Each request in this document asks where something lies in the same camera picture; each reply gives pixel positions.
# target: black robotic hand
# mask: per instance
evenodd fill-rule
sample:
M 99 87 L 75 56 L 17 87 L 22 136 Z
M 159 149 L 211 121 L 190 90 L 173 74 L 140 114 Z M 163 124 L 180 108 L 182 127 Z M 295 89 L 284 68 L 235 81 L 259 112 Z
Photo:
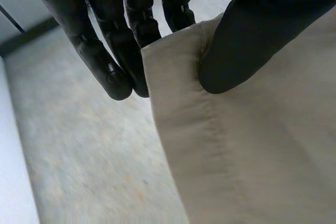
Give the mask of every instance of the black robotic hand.
M 336 0 L 233 0 L 199 68 L 210 93 L 228 91 L 330 10 Z
M 195 23 L 189 1 L 162 1 L 172 31 Z M 140 48 L 161 38 L 152 13 L 153 0 L 125 0 L 131 29 L 124 17 L 123 0 L 88 0 L 118 64 L 98 39 L 85 0 L 43 2 L 110 97 L 126 99 L 133 89 L 139 96 L 148 97 Z

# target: beige fabric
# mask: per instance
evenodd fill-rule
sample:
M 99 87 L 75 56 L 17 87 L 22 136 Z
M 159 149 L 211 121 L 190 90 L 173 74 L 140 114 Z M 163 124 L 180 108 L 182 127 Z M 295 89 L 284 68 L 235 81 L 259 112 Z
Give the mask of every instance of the beige fabric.
M 336 9 L 250 80 L 211 95 L 197 66 L 219 19 L 142 50 L 156 127 L 191 223 L 335 223 Z

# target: concrete floor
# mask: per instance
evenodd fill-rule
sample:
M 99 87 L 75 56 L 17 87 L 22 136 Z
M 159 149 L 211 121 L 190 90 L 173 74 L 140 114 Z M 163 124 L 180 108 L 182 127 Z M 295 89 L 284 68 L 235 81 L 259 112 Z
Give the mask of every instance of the concrete floor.
M 229 1 L 190 6 L 199 22 Z M 160 0 L 153 10 L 169 34 Z M 42 223 L 187 223 L 149 99 L 111 100 L 60 28 L 5 64 Z

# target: fingertip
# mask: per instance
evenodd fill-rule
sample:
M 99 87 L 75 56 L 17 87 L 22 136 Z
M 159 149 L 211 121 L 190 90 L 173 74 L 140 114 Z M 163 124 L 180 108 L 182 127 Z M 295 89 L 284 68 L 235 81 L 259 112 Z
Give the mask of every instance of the fingertip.
M 207 62 L 202 62 L 199 66 L 198 76 L 200 84 L 205 91 L 210 94 L 220 94 L 221 89 L 219 87 L 218 78 L 215 77 L 213 70 Z
M 107 84 L 104 89 L 109 97 L 116 101 L 125 100 L 133 91 L 127 77 L 116 71 L 107 76 Z

